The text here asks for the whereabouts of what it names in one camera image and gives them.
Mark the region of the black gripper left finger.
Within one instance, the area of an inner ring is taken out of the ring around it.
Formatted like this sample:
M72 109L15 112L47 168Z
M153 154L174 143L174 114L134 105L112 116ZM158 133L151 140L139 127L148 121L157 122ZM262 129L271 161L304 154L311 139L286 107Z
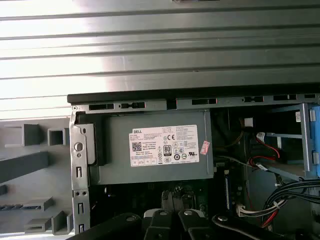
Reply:
M151 216L141 218L134 213L123 213L88 230L71 240L173 240L174 213L160 208L146 211Z

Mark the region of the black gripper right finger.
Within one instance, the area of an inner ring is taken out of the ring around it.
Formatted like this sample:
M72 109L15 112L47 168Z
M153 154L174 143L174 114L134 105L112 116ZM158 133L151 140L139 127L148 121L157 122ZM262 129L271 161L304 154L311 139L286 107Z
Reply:
M211 219L194 209L178 213L184 232L191 240L285 240L286 237L237 217L216 214Z

